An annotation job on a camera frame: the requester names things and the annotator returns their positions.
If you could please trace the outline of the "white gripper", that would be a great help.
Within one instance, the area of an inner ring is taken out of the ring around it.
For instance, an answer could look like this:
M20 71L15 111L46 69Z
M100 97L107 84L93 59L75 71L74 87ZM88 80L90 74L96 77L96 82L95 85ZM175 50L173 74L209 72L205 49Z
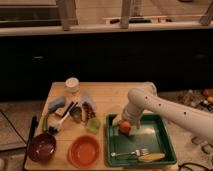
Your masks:
M129 121L131 124L135 124L136 128L139 130L141 127L140 119L142 118L143 112L140 108L133 105L132 103L128 103L124 109L123 113L117 114L115 118L112 120L112 125L117 126L123 120Z

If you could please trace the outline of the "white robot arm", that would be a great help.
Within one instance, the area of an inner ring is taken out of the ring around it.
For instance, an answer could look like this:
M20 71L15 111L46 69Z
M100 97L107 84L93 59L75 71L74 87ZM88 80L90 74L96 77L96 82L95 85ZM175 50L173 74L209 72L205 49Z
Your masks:
M149 110L192 132L213 145L213 114L160 98L152 82L133 87L127 94L128 103L114 124L128 121L138 125L144 110Z

